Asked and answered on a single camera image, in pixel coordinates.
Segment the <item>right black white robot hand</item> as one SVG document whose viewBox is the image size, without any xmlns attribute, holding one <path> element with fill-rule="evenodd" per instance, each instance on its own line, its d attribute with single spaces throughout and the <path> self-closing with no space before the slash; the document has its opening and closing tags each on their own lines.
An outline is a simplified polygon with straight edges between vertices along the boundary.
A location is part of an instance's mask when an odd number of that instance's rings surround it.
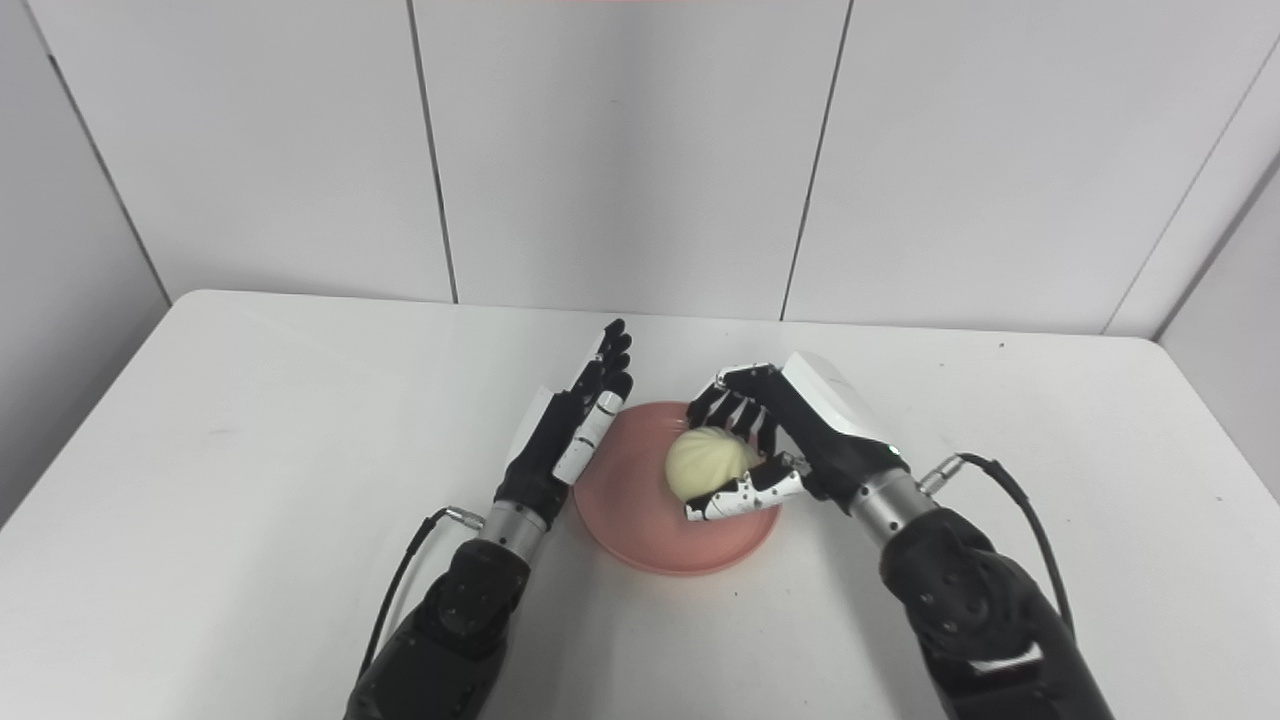
<svg viewBox="0 0 1280 720">
<path fill-rule="evenodd" d="M 858 392 L 814 354 L 795 352 L 780 366 L 719 370 L 689 404 L 686 420 L 692 429 L 754 438 L 763 455 L 746 471 L 685 501 L 690 521 L 759 512 L 800 495 L 847 511 L 879 478 L 910 471 Z"/>
</svg>

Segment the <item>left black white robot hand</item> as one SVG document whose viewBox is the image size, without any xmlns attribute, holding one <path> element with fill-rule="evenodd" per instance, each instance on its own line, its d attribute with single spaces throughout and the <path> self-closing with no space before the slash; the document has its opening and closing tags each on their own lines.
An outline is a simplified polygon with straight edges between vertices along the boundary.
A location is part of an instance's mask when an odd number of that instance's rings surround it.
<svg viewBox="0 0 1280 720">
<path fill-rule="evenodd" d="M 634 389 L 625 319 L 602 332 L 573 383 L 541 388 L 526 413 L 494 501 L 520 506 L 549 528 Z"/>
</svg>

